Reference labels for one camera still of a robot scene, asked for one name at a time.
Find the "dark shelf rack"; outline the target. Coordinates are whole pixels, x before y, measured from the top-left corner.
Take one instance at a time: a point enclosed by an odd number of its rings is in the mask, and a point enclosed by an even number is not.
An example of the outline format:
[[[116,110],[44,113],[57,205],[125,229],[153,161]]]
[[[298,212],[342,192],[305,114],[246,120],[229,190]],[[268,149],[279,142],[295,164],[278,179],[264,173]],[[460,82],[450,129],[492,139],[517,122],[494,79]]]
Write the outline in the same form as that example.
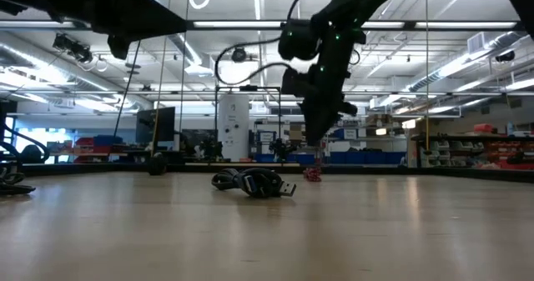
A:
[[[477,168],[534,171],[534,137],[418,135],[418,168]]]

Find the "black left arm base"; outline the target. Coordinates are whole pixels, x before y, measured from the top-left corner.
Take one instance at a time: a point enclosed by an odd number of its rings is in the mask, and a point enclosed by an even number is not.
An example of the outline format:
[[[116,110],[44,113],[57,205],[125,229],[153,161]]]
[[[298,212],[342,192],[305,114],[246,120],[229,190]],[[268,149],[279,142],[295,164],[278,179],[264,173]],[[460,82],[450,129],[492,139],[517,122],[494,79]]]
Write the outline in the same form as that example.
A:
[[[6,122],[8,113],[17,109],[15,102],[0,100],[0,196],[29,195],[36,190],[35,187],[22,184],[26,175],[22,172],[23,165],[43,164],[50,157],[50,151],[46,145],[38,140],[21,134]],[[8,143],[4,137],[5,132],[26,139],[30,142],[22,152]]]

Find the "white cylindrical tank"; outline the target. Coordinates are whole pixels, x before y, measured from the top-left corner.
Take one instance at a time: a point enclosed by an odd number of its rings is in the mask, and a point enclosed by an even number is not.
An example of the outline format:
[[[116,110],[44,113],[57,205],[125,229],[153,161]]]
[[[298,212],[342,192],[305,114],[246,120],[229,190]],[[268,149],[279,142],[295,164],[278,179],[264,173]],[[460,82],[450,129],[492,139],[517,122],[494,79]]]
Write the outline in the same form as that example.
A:
[[[249,153],[249,97],[228,93],[218,106],[218,141],[222,155],[231,162],[247,158]]]

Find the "silver ventilation duct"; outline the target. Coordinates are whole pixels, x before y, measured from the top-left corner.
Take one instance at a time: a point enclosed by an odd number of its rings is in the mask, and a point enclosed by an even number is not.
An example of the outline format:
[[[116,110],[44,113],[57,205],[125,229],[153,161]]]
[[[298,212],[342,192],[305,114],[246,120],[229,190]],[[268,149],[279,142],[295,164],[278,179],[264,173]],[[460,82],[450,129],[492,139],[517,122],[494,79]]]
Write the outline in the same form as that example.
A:
[[[513,50],[519,45],[521,41],[528,38],[526,32],[511,31],[504,33],[494,33],[495,38],[492,41],[490,50],[470,55],[466,48],[460,52],[453,54],[446,60],[439,62],[434,66],[430,66],[429,84],[448,78],[451,75],[460,72],[461,70],[474,65],[476,62],[492,58],[503,53]],[[403,92],[417,92],[426,86],[426,70],[419,75],[416,75],[403,89]]]
[[[63,52],[47,52],[0,31],[0,100],[58,105],[102,102],[118,92],[110,82],[69,62]]]

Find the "yellow pole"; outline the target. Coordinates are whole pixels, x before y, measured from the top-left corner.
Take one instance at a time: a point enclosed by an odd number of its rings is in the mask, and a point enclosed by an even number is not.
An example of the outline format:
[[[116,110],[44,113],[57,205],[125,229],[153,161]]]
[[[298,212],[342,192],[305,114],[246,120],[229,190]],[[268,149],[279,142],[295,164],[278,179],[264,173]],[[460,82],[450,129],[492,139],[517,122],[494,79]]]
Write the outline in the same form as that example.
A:
[[[429,35],[429,0],[425,0],[425,35],[426,35],[426,110],[425,110],[425,144],[424,154],[428,155],[430,147],[430,119],[429,119],[429,102],[430,102],[430,35]]]

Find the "blue storage bin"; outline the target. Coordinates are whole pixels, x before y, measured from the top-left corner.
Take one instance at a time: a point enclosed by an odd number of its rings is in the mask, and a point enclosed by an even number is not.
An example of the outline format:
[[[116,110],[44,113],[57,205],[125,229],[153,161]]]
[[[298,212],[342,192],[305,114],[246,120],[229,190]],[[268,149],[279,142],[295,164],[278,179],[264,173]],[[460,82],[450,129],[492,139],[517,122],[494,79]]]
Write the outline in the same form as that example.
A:
[[[99,134],[93,137],[94,147],[108,147],[108,146],[113,146],[114,144],[122,144],[122,143],[123,143],[123,139],[119,136]]]
[[[280,163],[274,154],[261,153],[254,156],[254,161],[257,163]],[[311,165],[315,163],[315,156],[312,154],[289,154],[285,161],[287,163],[298,163],[302,165]]]

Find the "blue box white label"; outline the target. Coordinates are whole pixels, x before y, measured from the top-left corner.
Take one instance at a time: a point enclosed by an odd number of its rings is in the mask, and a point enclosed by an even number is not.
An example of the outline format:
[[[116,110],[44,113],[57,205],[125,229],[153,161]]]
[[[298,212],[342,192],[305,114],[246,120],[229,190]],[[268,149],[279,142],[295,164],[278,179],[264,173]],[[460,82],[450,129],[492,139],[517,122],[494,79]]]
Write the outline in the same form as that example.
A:
[[[339,140],[356,140],[359,137],[359,130],[357,128],[339,128],[331,135],[332,138]]]

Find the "row of blue bins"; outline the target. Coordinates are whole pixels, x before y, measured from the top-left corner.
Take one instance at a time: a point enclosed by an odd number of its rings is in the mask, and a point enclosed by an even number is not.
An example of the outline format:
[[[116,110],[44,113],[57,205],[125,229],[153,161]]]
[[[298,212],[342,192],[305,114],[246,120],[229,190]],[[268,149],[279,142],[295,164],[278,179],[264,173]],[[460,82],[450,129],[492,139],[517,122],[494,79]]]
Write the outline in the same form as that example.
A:
[[[330,164],[359,164],[359,165],[397,165],[406,155],[405,152],[380,152],[380,151],[357,151],[357,152],[331,152]]]

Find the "white air vent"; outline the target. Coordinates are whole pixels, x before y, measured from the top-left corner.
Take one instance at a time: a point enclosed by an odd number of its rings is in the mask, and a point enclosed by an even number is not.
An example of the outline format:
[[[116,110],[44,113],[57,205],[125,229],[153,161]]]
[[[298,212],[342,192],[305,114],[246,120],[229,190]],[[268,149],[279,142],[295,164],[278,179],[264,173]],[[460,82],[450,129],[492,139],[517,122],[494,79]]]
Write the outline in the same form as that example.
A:
[[[467,50],[470,55],[491,49],[494,33],[479,32],[467,39]]]

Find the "black metal frame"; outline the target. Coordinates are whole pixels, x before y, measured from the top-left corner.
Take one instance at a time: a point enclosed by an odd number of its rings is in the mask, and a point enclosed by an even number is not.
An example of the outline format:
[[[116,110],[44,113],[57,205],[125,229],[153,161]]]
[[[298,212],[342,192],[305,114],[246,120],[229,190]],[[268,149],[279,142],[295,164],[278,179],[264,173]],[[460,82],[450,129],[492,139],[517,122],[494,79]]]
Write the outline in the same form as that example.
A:
[[[216,132],[215,140],[218,141],[218,106],[219,106],[219,99],[222,95],[233,93],[233,94],[240,94],[240,95],[247,95],[249,97],[249,105],[250,105],[250,96],[254,93],[261,94],[262,96],[267,95],[268,93],[271,93],[272,91],[275,91],[279,95],[280,88],[279,87],[261,87],[261,86],[255,86],[255,85],[244,85],[244,86],[216,86],[215,92],[214,92],[214,130]]]

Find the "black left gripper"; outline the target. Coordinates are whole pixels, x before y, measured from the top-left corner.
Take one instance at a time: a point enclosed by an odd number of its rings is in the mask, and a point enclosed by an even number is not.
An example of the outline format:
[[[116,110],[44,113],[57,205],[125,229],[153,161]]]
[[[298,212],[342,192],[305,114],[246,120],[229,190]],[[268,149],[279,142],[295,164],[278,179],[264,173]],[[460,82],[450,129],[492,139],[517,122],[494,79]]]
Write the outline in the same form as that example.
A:
[[[96,33],[127,33],[127,21],[139,18],[148,36],[184,33],[187,21],[158,0],[95,0],[91,28]]]

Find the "black monitor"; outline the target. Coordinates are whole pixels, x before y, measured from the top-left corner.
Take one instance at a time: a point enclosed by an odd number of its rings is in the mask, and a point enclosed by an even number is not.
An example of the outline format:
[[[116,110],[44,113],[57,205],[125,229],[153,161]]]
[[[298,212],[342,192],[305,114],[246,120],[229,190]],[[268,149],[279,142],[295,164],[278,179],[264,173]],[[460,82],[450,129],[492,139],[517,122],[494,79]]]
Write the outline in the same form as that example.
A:
[[[175,108],[144,110],[136,115],[137,143],[151,143],[156,136],[157,142],[174,140]]]

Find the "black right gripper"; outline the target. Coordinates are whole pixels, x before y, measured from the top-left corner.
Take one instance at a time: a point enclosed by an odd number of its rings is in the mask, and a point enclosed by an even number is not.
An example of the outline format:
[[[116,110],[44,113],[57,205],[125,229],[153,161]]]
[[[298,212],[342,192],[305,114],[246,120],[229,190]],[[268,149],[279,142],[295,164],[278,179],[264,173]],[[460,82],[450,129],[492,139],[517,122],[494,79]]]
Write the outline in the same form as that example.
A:
[[[345,80],[351,76],[349,66],[350,58],[319,58],[302,73],[300,109],[309,145],[315,145],[337,124],[340,113],[350,116],[358,113],[357,107],[346,102],[343,94]]]

